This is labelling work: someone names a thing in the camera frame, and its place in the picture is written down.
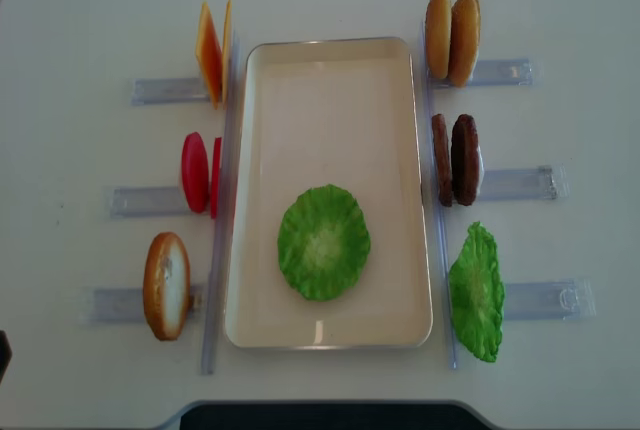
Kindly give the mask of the red tomato slice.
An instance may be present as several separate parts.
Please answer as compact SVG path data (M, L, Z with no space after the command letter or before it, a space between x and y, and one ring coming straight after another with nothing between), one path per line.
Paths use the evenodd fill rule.
M204 212L209 200L208 159L198 132L185 137L181 154L181 182L189 209L195 213Z
M221 152L222 152L222 138L216 137L214 141L214 148L213 148L211 189L210 189L210 216L212 219L217 218L217 212L218 212Z

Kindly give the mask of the green lettuce leaf on tray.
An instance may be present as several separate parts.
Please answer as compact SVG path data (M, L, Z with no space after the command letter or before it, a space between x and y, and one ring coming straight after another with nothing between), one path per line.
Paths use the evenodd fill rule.
M306 190L285 211L277 249L289 286L307 300L324 302L358 282L371 238L357 199L327 184Z

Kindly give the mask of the right dark meat patty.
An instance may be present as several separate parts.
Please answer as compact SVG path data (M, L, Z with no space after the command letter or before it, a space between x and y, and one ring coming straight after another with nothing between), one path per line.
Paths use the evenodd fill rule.
M451 139L452 188L456 201L464 206L474 203L480 180L479 140L475 120L461 114Z

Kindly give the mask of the sliced bread with white crumb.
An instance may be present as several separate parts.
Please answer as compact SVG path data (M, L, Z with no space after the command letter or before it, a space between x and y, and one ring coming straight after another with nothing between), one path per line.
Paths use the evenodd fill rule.
M190 262L181 238L161 232L151 242L144 270L144 315L160 341L177 340L190 301Z

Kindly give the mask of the left orange cheese slice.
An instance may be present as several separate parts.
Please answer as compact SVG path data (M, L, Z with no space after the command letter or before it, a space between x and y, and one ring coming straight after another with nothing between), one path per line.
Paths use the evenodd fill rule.
M206 1L202 3L195 56L214 108L222 101L222 52Z

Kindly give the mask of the orange cheese slice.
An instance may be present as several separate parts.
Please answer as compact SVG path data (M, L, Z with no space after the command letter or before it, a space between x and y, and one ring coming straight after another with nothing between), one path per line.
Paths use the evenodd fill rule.
M202 3L195 56L214 108L222 101L222 52L206 1Z
M224 35L222 46L222 104L226 106L230 82L231 47L232 47L232 1L226 4Z

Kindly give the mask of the green lettuce leaf upright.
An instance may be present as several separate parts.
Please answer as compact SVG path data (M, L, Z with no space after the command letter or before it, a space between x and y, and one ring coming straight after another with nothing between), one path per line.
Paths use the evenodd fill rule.
M495 237L472 223L449 271L451 319L458 341L477 359L494 363L502 343L505 285Z

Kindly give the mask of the right orange cheese slice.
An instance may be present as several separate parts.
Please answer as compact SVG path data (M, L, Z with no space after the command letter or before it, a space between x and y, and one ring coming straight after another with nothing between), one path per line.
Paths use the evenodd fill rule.
M224 35L222 46L222 104L226 106L230 82L231 47L232 47L232 1L226 4Z

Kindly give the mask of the cream rectangular tray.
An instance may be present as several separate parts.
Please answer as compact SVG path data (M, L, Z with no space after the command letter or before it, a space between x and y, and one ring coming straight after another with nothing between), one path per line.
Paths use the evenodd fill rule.
M283 277L285 211L333 184L361 207L371 250L340 297ZM236 347L422 344L433 323L412 58L397 37L263 44L247 59L224 327Z

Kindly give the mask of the clear left rack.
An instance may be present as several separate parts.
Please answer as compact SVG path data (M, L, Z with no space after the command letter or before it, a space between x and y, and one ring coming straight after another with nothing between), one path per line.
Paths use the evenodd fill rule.
M214 220L212 264L207 283L191 288L195 308L188 312L190 317L200 311L204 312L200 363L201 373L204 375L211 375L215 371L216 348L221 326L220 288L228 262L238 181L243 84L240 39L237 34L233 34L228 100L224 106L224 136L216 141L216 145L221 148L221 161L214 166L220 172L220 180L218 189L213 192L218 198L218 212ZM196 78L134 81L134 105L186 103L203 99L203 85ZM186 200L176 186L113 187L106 190L105 197L107 213L112 219L185 216L189 213ZM81 318L91 324L142 323L143 291L140 288L90 289L85 294Z

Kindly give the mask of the clear rack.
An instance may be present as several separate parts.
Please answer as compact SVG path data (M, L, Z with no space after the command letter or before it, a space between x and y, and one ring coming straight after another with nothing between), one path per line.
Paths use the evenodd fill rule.
M434 92L452 85L431 76L427 59L421 62L420 78L426 130L422 135L429 145L434 142L431 118L436 113ZM531 86L535 81L534 65L528 58L480 60L475 66L469 85ZM444 207L438 199L435 150L429 150L431 172L431 211L435 227L436 268L443 278L442 302L449 367L458 368L459 342L451 323L451 299L448 273L449 249ZM569 195L569 180L562 165L542 165L528 169L485 170L477 200L480 202L558 200ZM559 281L507 283L504 319L514 321L578 320L596 315L590 282L585 278Z
M228 262L238 181L243 84L240 39L237 34L233 34L228 100L224 106L224 136L216 141L216 145L221 148L221 161L214 166L220 172L220 180L218 189L213 192L218 198L218 212L214 220L212 264L207 283L191 288L195 308L188 312L190 317L200 311L204 312L200 363L201 373L204 375L211 375L215 371L216 348L221 326L220 288ZM196 78L134 81L134 105L186 103L203 99L203 85ZM113 187L106 190L105 197L107 213L112 219L185 216L189 213L186 200L176 186ZM91 324L142 323L143 291L140 288L90 289L85 294L81 318Z

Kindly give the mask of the golden bun slice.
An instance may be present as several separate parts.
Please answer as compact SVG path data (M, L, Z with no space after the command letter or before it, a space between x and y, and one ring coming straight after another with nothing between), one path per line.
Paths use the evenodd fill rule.
M429 0L425 21L426 57L430 73L436 79L445 79L448 75L451 22L451 0Z
M464 87L473 74L479 53L481 14L479 0L457 0L452 8L448 79Z

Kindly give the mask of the right golden bun slice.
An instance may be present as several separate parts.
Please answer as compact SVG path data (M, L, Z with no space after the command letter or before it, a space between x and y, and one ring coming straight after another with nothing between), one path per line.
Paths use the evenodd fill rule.
M448 79L464 87L473 74L479 53L481 14L479 0L457 0L452 8Z

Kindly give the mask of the clear right rack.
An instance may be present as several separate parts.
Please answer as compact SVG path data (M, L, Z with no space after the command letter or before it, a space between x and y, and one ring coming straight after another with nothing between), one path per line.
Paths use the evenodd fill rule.
M434 142L431 118L436 113L434 92L452 85L431 76L427 59L421 62L420 78L426 130L422 135L429 145ZM475 66L469 85L531 86L535 81L534 65L528 58L480 60ZM438 199L435 150L429 150L431 172L431 211L435 227L436 268L443 278L442 302L449 367L458 368L459 342L451 323L451 299L448 273L449 249L444 207ZM569 180L562 165L542 165L528 169L485 170L477 200L480 202L558 200L569 195ZM590 282L585 278L559 281L507 283L504 319L514 321L578 320L596 315Z

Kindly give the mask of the black base at bottom edge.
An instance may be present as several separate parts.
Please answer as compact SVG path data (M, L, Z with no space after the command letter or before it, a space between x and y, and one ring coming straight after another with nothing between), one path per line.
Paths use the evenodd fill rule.
M182 429L486 429L452 404L237 403L186 412Z

